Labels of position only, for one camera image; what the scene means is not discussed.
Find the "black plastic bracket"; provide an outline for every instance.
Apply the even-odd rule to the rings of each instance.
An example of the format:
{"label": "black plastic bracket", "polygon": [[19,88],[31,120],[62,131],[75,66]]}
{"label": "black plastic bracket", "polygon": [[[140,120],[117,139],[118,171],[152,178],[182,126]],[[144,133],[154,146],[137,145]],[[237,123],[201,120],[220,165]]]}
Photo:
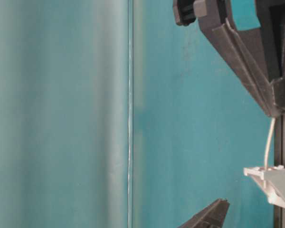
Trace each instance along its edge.
{"label": "black plastic bracket", "polygon": [[285,114],[285,0],[256,0],[261,27],[239,31],[230,0],[174,0],[178,25],[198,19],[220,53],[266,115]]}
{"label": "black plastic bracket", "polygon": [[229,203],[217,199],[178,228],[222,228]]}

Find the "teal wall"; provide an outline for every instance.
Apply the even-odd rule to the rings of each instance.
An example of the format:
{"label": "teal wall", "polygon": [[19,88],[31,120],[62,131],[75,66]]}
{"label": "teal wall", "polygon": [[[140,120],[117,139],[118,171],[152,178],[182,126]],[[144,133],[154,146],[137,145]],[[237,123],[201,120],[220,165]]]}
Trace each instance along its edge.
{"label": "teal wall", "polygon": [[0,228],[126,227],[127,4],[0,0]]}
{"label": "teal wall", "polygon": [[[270,228],[242,174],[269,120],[171,5],[134,0],[133,227],[222,197],[226,228]],[[127,227],[128,22],[127,0],[0,0],[0,228]]]}
{"label": "teal wall", "polygon": [[[255,26],[233,3],[237,24]],[[175,25],[171,5],[134,0],[133,227],[175,228],[227,198],[224,227],[271,228],[273,207],[243,175],[263,163],[269,119],[198,24]]]}

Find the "white cable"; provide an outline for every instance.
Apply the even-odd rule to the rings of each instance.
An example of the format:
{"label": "white cable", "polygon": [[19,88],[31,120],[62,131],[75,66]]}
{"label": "white cable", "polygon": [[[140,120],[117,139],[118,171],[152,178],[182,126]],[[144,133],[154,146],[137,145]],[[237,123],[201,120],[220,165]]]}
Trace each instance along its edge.
{"label": "white cable", "polygon": [[274,129],[275,129],[275,123],[276,123],[276,119],[272,118],[271,124],[270,124],[270,129],[269,129],[269,134],[268,134],[268,138],[267,138],[266,148],[265,148],[265,157],[264,157],[264,168],[265,168],[265,170],[268,169],[268,157],[269,157],[272,135],[273,135]]}

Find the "white plastic clip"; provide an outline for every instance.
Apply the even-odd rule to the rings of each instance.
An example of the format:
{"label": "white plastic clip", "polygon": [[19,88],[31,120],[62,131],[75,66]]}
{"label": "white plastic clip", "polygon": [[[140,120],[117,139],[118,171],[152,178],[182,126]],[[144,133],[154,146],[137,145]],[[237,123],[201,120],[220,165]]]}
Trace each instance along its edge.
{"label": "white plastic clip", "polygon": [[251,176],[267,195],[270,204],[285,208],[284,166],[270,167],[267,170],[263,167],[244,168],[244,175]]}

